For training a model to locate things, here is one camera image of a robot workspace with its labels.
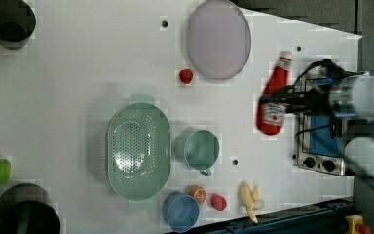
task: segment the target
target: black bucket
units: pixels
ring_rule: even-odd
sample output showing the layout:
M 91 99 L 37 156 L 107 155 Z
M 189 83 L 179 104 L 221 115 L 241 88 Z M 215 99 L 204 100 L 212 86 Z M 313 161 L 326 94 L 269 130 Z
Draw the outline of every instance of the black bucket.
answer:
M 59 234 L 60 220 L 48 193 L 35 184 L 12 187 L 0 197 L 0 234 Z
M 32 9 L 22 0 L 0 0 L 0 45 L 22 48 L 36 27 Z

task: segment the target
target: small blue bowl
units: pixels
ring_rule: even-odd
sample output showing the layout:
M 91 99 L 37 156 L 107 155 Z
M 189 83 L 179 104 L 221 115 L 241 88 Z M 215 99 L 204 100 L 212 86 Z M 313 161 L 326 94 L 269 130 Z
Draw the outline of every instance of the small blue bowl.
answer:
M 199 219 L 200 208 L 192 196 L 175 191 L 163 204 L 164 221 L 177 233 L 190 230 Z

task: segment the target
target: gray floor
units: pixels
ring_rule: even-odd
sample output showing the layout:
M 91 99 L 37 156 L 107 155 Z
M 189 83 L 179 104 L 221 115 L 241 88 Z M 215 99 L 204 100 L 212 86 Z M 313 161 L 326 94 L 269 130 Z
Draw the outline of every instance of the gray floor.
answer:
M 284 18 L 355 32 L 355 0 L 239 0 L 238 5 Z M 374 74 L 374 0 L 357 4 L 357 34 L 362 35 L 359 69 Z M 354 201 L 374 233 L 374 192 L 355 180 Z

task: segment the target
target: small red ball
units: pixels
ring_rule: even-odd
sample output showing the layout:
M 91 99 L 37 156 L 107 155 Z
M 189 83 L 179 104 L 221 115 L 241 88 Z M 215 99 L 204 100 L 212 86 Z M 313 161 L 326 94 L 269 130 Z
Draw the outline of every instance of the small red ball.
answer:
M 218 211 L 223 211 L 227 207 L 226 199 L 220 195 L 211 196 L 211 205 Z
M 190 84 L 191 80 L 193 79 L 193 71 L 190 69 L 185 69 L 180 71 L 180 80 L 184 84 Z

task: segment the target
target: mint mug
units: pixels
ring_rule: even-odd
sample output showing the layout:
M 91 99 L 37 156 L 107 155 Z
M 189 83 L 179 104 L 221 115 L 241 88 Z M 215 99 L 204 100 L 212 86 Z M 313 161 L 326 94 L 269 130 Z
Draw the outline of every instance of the mint mug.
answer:
M 220 145 L 208 130 L 186 129 L 175 140 L 175 155 L 191 168 L 210 176 L 210 168 L 217 161 Z

